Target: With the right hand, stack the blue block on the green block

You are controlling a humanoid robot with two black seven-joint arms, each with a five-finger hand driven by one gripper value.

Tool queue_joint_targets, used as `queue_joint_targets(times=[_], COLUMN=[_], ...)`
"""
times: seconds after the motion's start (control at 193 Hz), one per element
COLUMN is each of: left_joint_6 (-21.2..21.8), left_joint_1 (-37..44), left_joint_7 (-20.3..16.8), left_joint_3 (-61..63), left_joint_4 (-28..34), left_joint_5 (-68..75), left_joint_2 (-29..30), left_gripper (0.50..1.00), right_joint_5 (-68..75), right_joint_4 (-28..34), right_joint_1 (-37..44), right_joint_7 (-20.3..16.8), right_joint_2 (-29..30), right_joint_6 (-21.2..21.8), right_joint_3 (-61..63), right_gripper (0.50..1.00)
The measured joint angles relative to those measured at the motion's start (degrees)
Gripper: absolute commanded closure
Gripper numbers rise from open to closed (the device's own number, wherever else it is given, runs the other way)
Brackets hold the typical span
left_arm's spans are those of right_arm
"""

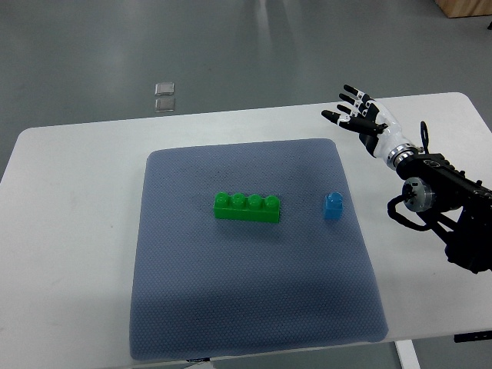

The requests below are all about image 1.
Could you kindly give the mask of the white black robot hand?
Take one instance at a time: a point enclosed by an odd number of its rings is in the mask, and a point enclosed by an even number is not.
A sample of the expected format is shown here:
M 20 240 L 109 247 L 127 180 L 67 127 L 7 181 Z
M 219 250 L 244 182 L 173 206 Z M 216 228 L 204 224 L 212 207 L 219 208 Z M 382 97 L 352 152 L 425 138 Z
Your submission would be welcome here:
M 359 134 L 367 152 L 382 159 L 394 170 L 405 158 L 418 153 L 417 147 L 405 138 L 398 120 L 379 101 L 350 85 L 339 97 L 346 103 L 336 111 L 323 110 L 321 115 L 331 123 Z

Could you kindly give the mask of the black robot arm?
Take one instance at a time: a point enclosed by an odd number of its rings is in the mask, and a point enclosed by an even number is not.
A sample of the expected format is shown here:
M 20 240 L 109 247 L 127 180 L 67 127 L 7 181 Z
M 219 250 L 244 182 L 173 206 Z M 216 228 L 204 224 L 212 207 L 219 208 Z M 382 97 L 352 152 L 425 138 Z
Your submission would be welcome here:
M 491 190 L 441 154 L 400 154 L 394 165 L 404 186 L 387 204 L 390 218 L 415 231 L 432 230 L 450 263 L 474 274 L 489 271 Z

